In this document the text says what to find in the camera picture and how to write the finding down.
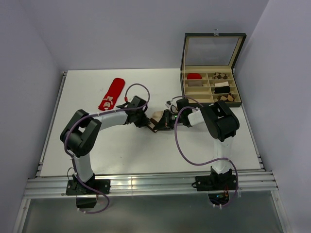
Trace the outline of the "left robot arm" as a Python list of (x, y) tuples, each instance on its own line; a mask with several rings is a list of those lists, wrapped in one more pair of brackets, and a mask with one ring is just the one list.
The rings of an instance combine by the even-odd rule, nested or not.
[(89, 114), (80, 109), (75, 112), (60, 135), (64, 150), (72, 160), (74, 177), (78, 180), (77, 188), (84, 194), (94, 190), (95, 174), (91, 168), (90, 152), (100, 131), (121, 125), (135, 124), (141, 128), (149, 120), (145, 114), (147, 101), (134, 96), (130, 102), (119, 105), (116, 110)]

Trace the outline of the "beige sock brown toe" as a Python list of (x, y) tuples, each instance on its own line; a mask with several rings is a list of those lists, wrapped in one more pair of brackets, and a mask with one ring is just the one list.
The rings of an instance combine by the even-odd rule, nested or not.
[(155, 125), (160, 121), (162, 115), (163, 115), (164, 110), (162, 111), (156, 111), (153, 112), (151, 118), (149, 119), (149, 123), (148, 123), (148, 128), (156, 133), (157, 131), (155, 130)]

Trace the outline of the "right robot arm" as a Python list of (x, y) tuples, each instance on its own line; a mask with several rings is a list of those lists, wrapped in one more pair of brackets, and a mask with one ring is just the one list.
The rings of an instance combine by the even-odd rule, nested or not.
[[(211, 186), (215, 189), (221, 189), (226, 185), (227, 177), (232, 175), (232, 170), (236, 170), (230, 157), (233, 138), (240, 127), (239, 120), (223, 100), (207, 106), (197, 102), (198, 107), (192, 107), (189, 100), (194, 99), (177, 96), (167, 101), (167, 109), (162, 112), (155, 112), (150, 119), (151, 130), (155, 133), (173, 130), (177, 149), (184, 160), (194, 166), (212, 164)], [(194, 163), (183, 154), (180, 148), (177, 126), (183, 124), (189, 128), (202, 123), (206, 125), (209, 134), (214, 139), (214, 157), (208, 162)]]

